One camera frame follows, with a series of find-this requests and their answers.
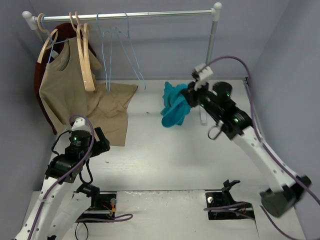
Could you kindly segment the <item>teal t shirt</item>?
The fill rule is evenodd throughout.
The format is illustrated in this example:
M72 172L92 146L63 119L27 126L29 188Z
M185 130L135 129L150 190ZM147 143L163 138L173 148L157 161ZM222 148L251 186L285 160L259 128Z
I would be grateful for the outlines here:
M164 108L160 112L163 127L171 128L175 125L181 126L185 117L190 113L191 107L182 94L182 91L187 88L188 86L183 83L176 86L173 86L168 81L164 83L162 96Z

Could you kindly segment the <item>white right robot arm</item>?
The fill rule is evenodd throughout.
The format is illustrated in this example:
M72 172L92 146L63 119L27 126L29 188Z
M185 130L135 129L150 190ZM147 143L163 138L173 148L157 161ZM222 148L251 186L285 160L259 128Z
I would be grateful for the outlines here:
M232 90L224 81L212 88L208 83L196 88L196 82L191 82L181 94L191 107L202 107L220 133L240 147L263 174L268 187L259 192L258 199L270 215L279 218L301 200L312 182L306 175L299 176L258 139L252 118L231 99Z

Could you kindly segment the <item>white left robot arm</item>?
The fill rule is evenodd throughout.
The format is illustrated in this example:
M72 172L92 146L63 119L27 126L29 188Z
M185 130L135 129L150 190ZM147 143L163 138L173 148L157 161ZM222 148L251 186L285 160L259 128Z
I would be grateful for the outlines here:
M49 163L38 199L15 239L61 240L87 209L99 206L100 189L92 180L82 180L71 203L58 212L76 178L88 167L90 158L110 150L110 142L100 127L84 130L74 126L70 134L70 144L64 153Z

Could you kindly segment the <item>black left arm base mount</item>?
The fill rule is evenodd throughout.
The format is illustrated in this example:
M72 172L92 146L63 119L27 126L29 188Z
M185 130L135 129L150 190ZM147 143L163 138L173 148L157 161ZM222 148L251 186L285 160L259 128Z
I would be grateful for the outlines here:
M116 212L117 193L103 191L93 207L84 211L77 220L85 220L85 223L102 223L103 220L113 220Z

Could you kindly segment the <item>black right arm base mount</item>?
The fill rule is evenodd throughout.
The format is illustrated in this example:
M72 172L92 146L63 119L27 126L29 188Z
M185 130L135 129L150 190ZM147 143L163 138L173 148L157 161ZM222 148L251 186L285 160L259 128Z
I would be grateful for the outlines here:
M221 189L205 192L206 208L218 208L216 210L205 210L209 221L255 220L252 204L235 201L232 197L231 189L234 186L237 187L240 183L240 180L226 180Z

